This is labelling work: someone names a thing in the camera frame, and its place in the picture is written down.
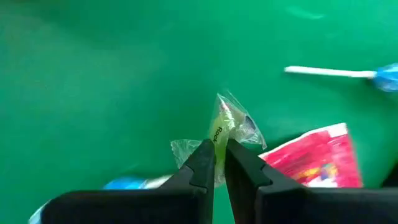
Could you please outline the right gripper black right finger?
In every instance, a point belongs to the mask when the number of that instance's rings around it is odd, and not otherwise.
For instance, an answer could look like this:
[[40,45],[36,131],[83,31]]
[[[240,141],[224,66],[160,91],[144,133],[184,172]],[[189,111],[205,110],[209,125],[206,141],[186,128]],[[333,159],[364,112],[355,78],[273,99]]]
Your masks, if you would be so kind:
[[398,187],[306,187],[234,139],[225,178],[235,224],[398,224]]

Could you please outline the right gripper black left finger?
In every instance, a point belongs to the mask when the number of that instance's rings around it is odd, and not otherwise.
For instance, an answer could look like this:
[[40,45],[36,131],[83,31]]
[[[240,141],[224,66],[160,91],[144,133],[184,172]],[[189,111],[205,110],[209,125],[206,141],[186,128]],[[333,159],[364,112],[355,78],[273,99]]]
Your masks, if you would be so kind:
[[79,190],[50,200],[41,224],[212,224],[215,151],[204,140],[156,189]]

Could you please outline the clear green candy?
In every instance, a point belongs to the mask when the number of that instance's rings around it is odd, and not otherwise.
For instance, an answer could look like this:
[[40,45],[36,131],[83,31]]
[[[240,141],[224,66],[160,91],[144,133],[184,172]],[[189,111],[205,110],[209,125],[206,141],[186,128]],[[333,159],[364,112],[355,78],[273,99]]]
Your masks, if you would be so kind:
[[218,93],[208,138],[215,146],[215,187],[225,183],[224,162],[228,140],[267,147],[264,136],[243,105],[229,92]]

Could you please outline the blue lollipop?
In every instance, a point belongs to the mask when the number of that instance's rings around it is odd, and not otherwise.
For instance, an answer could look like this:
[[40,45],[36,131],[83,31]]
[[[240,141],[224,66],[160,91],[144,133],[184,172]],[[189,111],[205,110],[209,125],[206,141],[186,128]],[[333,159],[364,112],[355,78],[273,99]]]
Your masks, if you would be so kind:
[[398,91],[398,63],[378,68],[376,71],[351,71],[328,68],[314,68],[303,66],[288,66],[284,68],[286,73],[301,73],[308,75],[326,75],[350,78],[367,78],[373,81],[378,89],[386,92]]
[[143,177],[127,176],[119,177],[108,182],[103,188],[105,190],[142,190],[156,189],[171,178],[171,175],[145,179]]

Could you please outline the red Skittles packet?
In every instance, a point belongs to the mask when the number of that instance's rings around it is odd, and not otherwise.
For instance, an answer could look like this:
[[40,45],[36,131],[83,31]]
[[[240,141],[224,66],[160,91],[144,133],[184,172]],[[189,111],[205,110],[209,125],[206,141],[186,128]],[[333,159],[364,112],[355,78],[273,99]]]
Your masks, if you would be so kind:
[[259,157],[307,187],[363,186],[346,123],[311,130]]

